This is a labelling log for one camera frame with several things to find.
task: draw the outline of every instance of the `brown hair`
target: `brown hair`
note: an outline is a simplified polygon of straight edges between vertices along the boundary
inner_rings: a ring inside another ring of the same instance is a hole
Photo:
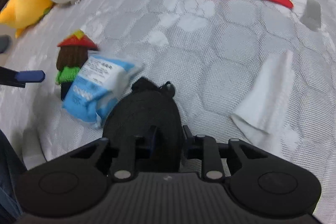
[[[64,46],[59,50],[56,68],[62,71],[65,66],[81,68],[88,59],[87,48],[79,46]]]

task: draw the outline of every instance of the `metal screw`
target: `metal screw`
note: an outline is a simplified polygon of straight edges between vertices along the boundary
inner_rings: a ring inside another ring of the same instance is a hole
[[[114,173],[114,176],[117,179],[128,179],[131,176],[131,172],[129,172],[127,170],[119,170],[119,171]]]
[[[223,174],[216,170],[212,170],[206,173],[206,177],[208,179],[213,179],[213,180],[220,179],[222,176]]]

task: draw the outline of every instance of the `gray object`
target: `gray object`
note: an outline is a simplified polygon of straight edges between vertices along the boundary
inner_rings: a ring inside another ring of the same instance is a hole
[[[307,5],[300,21],[312,31],[317,31],[321,28],[321,5],[315,0],[307,0]]]
[[[11,37],[9,35],[0,35],[0,54],[4,53],[11,44]]]
[[[102,130],[84,127],[61,111],[60,87],[54,83],[57,44],[78,28],[106,56],[142,61],[138,77],[158,85],[171,81],[182,124],[195,135],[211,135],[223,143],[230,138],[246,141],[230,115],[267,56],[291,50],[296,77],[285,124],[297,136],[290,143],[282,137],[282,157],[318,177],[322,196],[315,215],[334,224],[336,51],[330,45],[335,48],[336,5],[334,0],[316,1],[323,33],[312,32],[289,9],[266,0],[81,0],[56,5],[22,34],[7,60],[17,71],[41,69],[46,79],[24,89],[1,86],[1,129],[17,151],[25,129],[37,132],[47,160],[102,136]],[[299,5],[293,2],[295,10]],[[183,170],[199,166],[190,160]]]

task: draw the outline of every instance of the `bed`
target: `bed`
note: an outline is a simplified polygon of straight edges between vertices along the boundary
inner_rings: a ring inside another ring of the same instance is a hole
[[[266,0],[81,0],[55,6],[27,30],[6,63],[42,69],[46,79],[24,89],[0,87],[0,125],[18,154],[24,136],[39,136],[46,160],[102,136],[61,111],[55,85],[57,43],[81,28],[105,55],[132,56],[141,75],[170,80],[182,123],[220,142],[244,135],[230,114],[250,90],[270,53],[293,52],[295,83],[286,123],[298,133],[282,140],[283,158],[313,172],[322,185],[315,216],[336,222],[336,0],[316,0],[322,26],[300,22],[306,0],[293,11]],[[190,170],[194,163],[186,163]]]

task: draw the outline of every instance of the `person's leg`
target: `person's leg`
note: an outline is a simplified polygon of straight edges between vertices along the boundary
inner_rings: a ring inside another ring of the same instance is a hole
[[[17,178],[25,171],[26,167],[0,130],[0,220],[6,220],[4,223],[13,223],[22,214],[14,188]]]

